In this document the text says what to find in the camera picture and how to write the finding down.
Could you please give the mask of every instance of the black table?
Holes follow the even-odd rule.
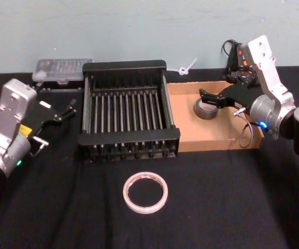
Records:
[[[299,106],[299,67],[278,72]],[[168,73],[167,80],[219,80],[221,74],[191,70]],[[30,74],[0,74],[0,92],[11,78],[31,83]],[[82,109],[80,90],[40,98],[57,110],[76,98]],[[299,248],[299,157],[292,141],[266,135],[260,149],[93,164],[83,163],[77,149],[80,122],[78,113],[49,128],[50,146],[25,158],[8,179],[0,248]],[[126,179],[140,171],[161,175],[169,187],[166,205],[151,215],[134,213],[122,197]],[[152,201],[158,188],[151,184],[134,188],[135,197]]]

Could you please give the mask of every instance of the black dish rack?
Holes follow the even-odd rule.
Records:
[[[79,146],[90,160],[175,157],[163,60],[86,63]]]

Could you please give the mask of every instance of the zip tie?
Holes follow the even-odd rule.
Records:
[[[173,72],[178,72],[180,75],[186,75],[189,74],[189,70],[191,69],[191,67],[196,63],[197,58],[195,58],[193,60],[193,62],[187,67],[181,67],[180,69],[175,69],[175,68],[167,68],[167,71],[173,71]]]

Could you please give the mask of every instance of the clear plastic container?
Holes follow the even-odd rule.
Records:
[[[92,59],[41,59],[37,62],[32,79],[35,82],[57,81],[66,85],[69,81],[83,80],[82,66]]]

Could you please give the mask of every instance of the duct tape roll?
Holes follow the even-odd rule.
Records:
[[[214,105],[202,103],[201,99],[195,102],[193,110],[197,117],[201,119],[213,119],[217,116],[218,108]]]

